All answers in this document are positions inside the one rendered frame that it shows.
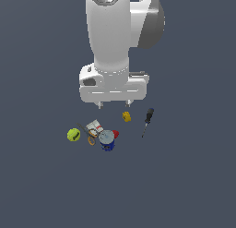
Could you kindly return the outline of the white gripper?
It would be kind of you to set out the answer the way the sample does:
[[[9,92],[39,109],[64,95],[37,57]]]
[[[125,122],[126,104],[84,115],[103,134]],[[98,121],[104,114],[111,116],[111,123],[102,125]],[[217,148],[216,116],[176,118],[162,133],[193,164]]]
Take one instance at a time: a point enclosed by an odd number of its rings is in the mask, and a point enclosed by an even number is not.
[[[130,107],[134,100],[143,100],[147,95],[149,74],[129,72],[128,67],[112,72],[100,71],[94,64],[89,64],[82,67],[78,79],[81,100],[93,102],[102,109],[105,102],[125,101],[125,107]]]

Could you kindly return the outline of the white and red box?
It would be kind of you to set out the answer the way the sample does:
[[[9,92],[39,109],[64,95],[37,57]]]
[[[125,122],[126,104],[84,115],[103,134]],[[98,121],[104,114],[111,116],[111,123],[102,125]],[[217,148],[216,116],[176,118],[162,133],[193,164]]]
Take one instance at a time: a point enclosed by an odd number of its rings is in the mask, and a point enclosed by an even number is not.
[[[99,121],[95,119],[91,123],[86,125],[86,128],[91,131],[92,134],[96,135],[103,131],[103,127],[100,125]]]

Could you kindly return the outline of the blue can with grey lid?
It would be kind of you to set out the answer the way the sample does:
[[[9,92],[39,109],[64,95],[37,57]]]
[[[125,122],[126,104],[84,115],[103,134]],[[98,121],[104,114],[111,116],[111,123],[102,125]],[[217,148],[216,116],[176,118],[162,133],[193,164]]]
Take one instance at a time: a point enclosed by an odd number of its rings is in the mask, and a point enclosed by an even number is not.
[[[105,151],[111,151],[114,148],[114,134],[111,130],[103,130],[99,135],[101,147]]]

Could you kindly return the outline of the yellow-green tennis ball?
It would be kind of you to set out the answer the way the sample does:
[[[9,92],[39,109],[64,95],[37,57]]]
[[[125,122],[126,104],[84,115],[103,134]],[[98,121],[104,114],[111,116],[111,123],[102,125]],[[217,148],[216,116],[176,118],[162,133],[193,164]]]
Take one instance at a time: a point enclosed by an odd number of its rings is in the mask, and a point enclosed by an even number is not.
[[[72,128],[67,132],[69,141],[78,141],[80,139],[80,131],[77,128]]]

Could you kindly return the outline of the black-handled screwdriver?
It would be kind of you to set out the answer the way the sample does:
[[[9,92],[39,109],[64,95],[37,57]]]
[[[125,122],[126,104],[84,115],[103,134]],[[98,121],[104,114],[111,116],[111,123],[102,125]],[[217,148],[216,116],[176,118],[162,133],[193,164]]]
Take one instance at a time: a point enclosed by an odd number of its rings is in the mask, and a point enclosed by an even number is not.
[[[151,119],[153,113],[154,113],[154,109],[153,109],[153,108],[149,108],[149,109],[147,110],[147,117],[146,117],[146,120],[145,120],[145,128],[144,128],[142,137],[144,137],[144,135],[145,135],[147,126],[148,126],[148,124],[150,123],[150,119]]]

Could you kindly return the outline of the orange-handled scissors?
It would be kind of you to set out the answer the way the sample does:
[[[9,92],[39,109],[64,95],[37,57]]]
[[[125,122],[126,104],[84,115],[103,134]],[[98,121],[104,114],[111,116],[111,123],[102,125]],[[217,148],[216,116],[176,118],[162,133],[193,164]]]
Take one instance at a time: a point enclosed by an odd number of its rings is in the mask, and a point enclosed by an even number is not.
[[[96,137],[97,136],[92,134],[89,129],[87,129],[86,127],[83,127],[81,124],[77,124],[77,125],[87,134],[88,143],[91,146],[94,146],[96,144]]]

